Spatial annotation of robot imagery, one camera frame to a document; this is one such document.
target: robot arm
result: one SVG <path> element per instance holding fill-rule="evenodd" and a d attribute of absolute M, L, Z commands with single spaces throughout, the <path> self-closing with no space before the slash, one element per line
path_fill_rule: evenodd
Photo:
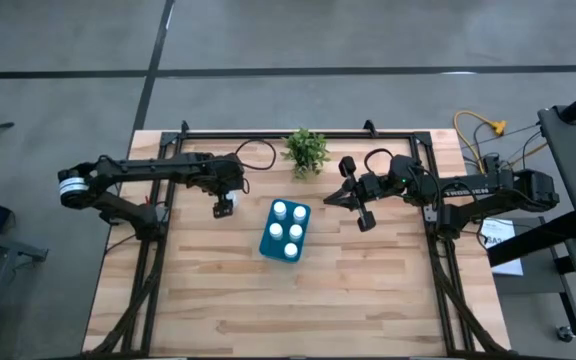
<path fill-rule="evenodd" d="M 357 224 L 361 231 L 375 227 L 376 221 L 365 203 L 380 198 L 399 196 L 413 206 L 432 204 L 437 210 L 439 236 L 459 238 L 461 229 L 470 221 L 497 215 L 514 209 L 542 212 L 559 203 L 552 178 L 534 170 L 501 169 L 498 158 L 484 159 L 485 174 L 453 178 L 436 178 L 414 159 L 396 155 L 390 161 L 386 175 L 370 171 L 355 178 L 356 166 L 352 157 L 339 163 L 346 178 L 340 190 L 324 199 L 328 205 L 358 210 Z M 455 196 L 491 195 L 463 206 L 443 204 L 441 199 Z"/>
<path fill-rule="evenodd" d="M 235 153 L 181 153 L 170 159 L 119 160 L 102 155 L 97 162 L 81 163 L 58 173 L 61 204 L 72 209 L 93 207 L 108 223 L 123 219 L 135 228 L 137 239 L 156 240 L 162 236 L 160 217 L 153 204 L 136 205 L 107 191 L 120 182 L 169 180 L 201 188 L 217 197 L 215 218 L 232 215 L 229 191 L 244 188 L 244 169 Z"/>

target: green plant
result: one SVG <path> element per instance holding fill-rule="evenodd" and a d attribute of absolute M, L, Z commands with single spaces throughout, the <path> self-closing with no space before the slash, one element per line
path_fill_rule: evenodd
<path fill-rule="evenodd" d="M 306 178 L 308 173 L 321 173 L 324 161 L 330 161 L 326 154 L 326 139 L 321 134 L 315 134 L 308 129 L 299 131 L 284 138 L 287 153 L 281 153 L 284 159 L 294 160 L 293 174 L 298 179 Z"/>

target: gray concrete floor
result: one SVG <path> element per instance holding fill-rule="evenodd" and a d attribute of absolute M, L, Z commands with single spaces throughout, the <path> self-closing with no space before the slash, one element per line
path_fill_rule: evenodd
<path fill-rule="evenodd" d="M 163 3 L 0 0 L 0 71 L 147 69 Z M 576 0 L 178 0 L 160 68 L 561 64 L 576 64 Z M 108 228 L 95 211 L 60 206 L 56 173 L 125 155 L 143 83 L 0 80 L 0 122 L 16 122 L 0 132 L 0 203 L 17 214 L 17 239 L 50 248 L 11 284 L 0 359 L 80 349 Z M 455 111 L 471 109 L 512 131 L 574 98 L 576 73 L 159 79 L 145 128 L 450 128 Z M 462 124 L 471 134 L 478 122 Z M 482 151 L 506 158 L 534 131 Z M 570 211 L 549 151 L 527 164 L 562 195 L 546 217 Z M 513 349 L 576 358 L 576 340 L 552 333 L 565 323 L 556 295 L 501 301 Z"/>

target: butcher block tabletop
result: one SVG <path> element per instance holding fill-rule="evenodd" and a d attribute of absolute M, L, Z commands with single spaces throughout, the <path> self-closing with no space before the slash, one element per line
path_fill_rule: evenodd
<path fill-rule="evenodd" d="M 439 175 L 465 175 L 455 131 L 428 131 Z M 137 131 L 129 158 L 156 158 L 161 133 Z M 244 140 L 184 140 L 182 152 L 226 154 Z M 283 141 L 270 142 L 278 153 L 286 151 Z M 397 197 L 368 203 L 377 226 L 362 233 L 357 212 L 322 202 L 343 182 L 339 160 L 354 157 L 356 174 L 363 174 L 363 158 L 376 148 L 410 155 L 408 141 L 401 139 L 329 139 L 331 161 L 318 176 L 293 179 L 293 163 L 279 155 L 270 170 L 246 168 L 250 193 L 238 191 L 234 215 L 222 219 L 213 218 L 215 197 L 177 186 L 150 355 L 445 355 L 420 209 Z M 264 166 L 272 152 L 263 144 L 251 143 L 239 157 Z M 370 167 L 385 173 L 389 160 L 387 154 L 376 154 Z M 151 184 L 124 183 L 121 196 L 143 203 Z M 163 182 L 160 199 L 165 189 Z M 277 198 L 312 209 L 302 257 L 296 264 L 259 254 L 270 204 Z M 133 232 L 129 225 L 113 227 L 107 246 Z M 130 239 L 105 256 L 83 350 L 97 346 L 128 306 L 139 244 Z M 157 245 L 151 246 L 150 263 Z M 456 241 L 456 253 L 466 302 L 493 338 L 509 347 L 486 254 L 474 235 L 465 233 Z M 140 343 L 145 308 L 137 319 L 135 347 Z M 451 319 L 459 344 L 452 307 Z"/>

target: white cap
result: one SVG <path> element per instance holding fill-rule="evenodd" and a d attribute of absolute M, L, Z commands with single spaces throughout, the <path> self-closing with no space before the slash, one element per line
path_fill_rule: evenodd
<path fill-rule="evenodd" d="M 226 199 L 232 200 L 232 206 L 237 207 L 237 204 L 239 203 L 239 201 L 237 201 L 237 194 L 235 194 L 233 191 L 229 191 L 226 194 Z"/>
<path fill-rule="evenodd" d="M 306 218 L 306 208 L 303 206 L 297 206 L 292 214 L 295 217 L 295 221 L 302 221 Z"/>
<path fill-rule="evenodd" d="M 301 229 L 300 225 L 293 225 L 290 227 L 290 238 L 293 241 L 301 240 L 301 235 L 303 235 L 304 231 Z"/>
<path fill-rule="evenodd" d="M 281 225 L 278 223 L 271 224 L 268 230 L 270 231 L 270 236 L 275 239 L 281 239 L 281 235 L 283 235 L 284 232 L 284 230 L 281 228 Z"/>
<path fill-rule="evenodd" d="M 286 213 L 286 204 L 281 201 L 277 201 L 275 205 L 272 207 L 275 211 L 275 214 L 281 215 Z"/>
<path fill-rule="evenodd" d="M 286 255 L 286 257 L 293 258 L 297 256 L 297 252 L 297 245 L 293 243 L 288 243 L 286 247 L 284 247 L 284 255 Z"/>

